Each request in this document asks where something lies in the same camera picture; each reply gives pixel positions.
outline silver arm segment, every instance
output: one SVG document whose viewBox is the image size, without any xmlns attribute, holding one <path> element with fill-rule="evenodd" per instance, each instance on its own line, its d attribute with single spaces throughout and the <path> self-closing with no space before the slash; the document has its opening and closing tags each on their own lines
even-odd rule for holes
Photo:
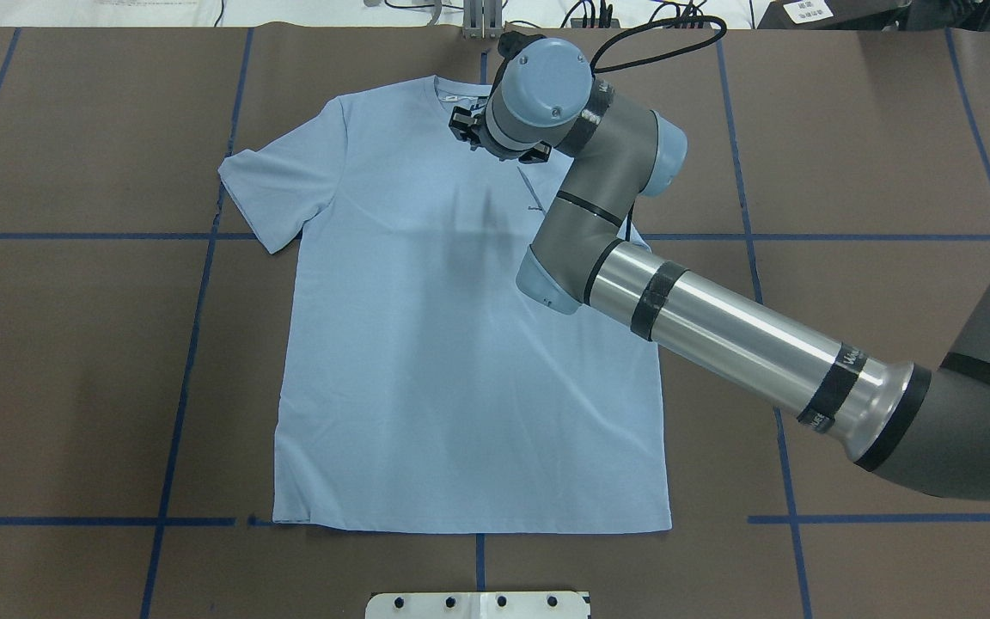
<svg viewBox="0 0 990 619">
<path fill-rule="evenodd" d="M 585 75 L 570 43 L 531 40 L 506 54 L 512 70 L 500 70 L 505 79 L 475 121 L 473 144 L 506 158 L 546 142 L 575 157 L 523 259 L 522 292 L 566 314 L 580 304 L 600 310 L 793 412 L 888 481 L 990 499 L 990 287 L 931 373 L 873 359 L 622 242 L 617 230 L 633 200 L 669 184 L 685 138 Z"/>
</svg>

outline t-shirt sleeve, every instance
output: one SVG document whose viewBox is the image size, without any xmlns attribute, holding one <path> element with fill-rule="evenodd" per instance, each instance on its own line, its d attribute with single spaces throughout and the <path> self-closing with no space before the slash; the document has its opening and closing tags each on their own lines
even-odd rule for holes
<svg viewBox="0 0 990 619">
<path fill-rule="evenodd" d="M 334 200 L 345 166 L 342 102 L 328 102 L 319 116 L 262 150 L 225 158 L 220 180 L 270 254 Z"/>
</svg>

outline white metal bracket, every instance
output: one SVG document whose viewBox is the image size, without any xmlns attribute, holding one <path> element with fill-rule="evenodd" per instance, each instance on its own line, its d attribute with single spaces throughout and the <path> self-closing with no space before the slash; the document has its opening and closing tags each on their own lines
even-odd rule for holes
<svg viewBox="0 0 990 619">
<path fill-rule="evenodd" d="M 502 0 L 462 0 L 465 39 L 498 39 L 503 34 Z"/>
<path fill-rule="evenodd" d="M 480 591 L 377 594 L 365 619 L 590 619 L 585 591 Z"/>
</svg>

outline brown table surface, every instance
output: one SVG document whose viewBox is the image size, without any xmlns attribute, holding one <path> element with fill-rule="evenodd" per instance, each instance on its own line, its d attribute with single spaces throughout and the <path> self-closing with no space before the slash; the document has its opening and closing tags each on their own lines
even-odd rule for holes
<svg viewBox="0 0 990 619">
<path fill-rule="evenodd" d="M 0 616 L 478 588 L 589 591 L 596 618 L 990 616 L 990 503 L 880 481 L 668 352 L 671 532 L 268 524 L 296 244 L 267 255 L 216 167 L 346 91 L 494 76 L 457 33 L 1 28 Z M 658 254 L 875 357 L 942 359 L 990 279 L 990 34 L 731 32 L 608 78 L 690 137 L 637 208 Z"/>
</svg>

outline white label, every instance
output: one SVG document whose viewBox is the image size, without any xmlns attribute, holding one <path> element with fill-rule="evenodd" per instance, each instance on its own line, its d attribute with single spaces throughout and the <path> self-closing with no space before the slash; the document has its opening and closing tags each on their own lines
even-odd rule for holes
<svg viewBox="0 0 990 619">
<path fill-rule="evenodd" d="M 824 0 L 801 0 L 800 3 L 785 5 L 785 12 L 793 23 L 808 23 L 826 20 L 832 16 L 832 10 Z"/>
</svg>

